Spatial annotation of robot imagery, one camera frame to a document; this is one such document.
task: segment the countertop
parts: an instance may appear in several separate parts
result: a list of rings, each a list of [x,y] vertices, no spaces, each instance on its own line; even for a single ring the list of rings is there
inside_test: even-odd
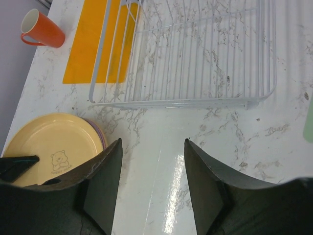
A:
[[[313,3],[276,2],[277,88],[259,106],[122,111],[91,105],[89,85],[62,84],[84,0],[53,1],[48,16],[67,38],[61,48],[37,48],[7,142],[30,120],[52,112],[96,121],[110,143],[122,138],[115,235],[196,234],[185,138],[258,179],[281,183],[313,176],[313,144],[303,138],[313,93]]]

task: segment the orange mug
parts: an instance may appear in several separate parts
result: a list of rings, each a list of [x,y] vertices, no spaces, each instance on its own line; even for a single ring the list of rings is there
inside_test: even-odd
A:
[[[37,9],[30,10],[24,17],[21,25],[21,40],[33,46],[60,47],[64,43],[65,34],[47,16]],[[26,41],[25,36],[29,36],[38,41],[33,43]]]

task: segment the stack of plates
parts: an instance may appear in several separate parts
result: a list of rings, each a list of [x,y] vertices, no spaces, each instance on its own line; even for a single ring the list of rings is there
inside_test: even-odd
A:
[[[92,121],[55,113],[25,125],[8,144],[4,157],[37,155],[40,160],[13,184],[38,184],[62,175],[98,155],[108,146]]]

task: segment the purple wall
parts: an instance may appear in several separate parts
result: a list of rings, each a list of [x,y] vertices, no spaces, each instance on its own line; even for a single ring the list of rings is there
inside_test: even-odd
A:
[[[0,6],[0,152],[21,97],[36,47],[20,40],[25,14],[37,8],[48,10],[35,0],[3,0]]]

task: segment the white wire dish rack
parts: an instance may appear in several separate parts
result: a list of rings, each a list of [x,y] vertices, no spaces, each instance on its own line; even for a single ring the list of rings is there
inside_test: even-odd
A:
[[[134,1],[127,0],[128,9]],[[107,1],[90,84],[92,103],[120,108],[247,107],[273,93],[275,0],[136,2],[137,15],[128,11],[127,16],[135,28],[126,80],[96,84],[112,3]]]

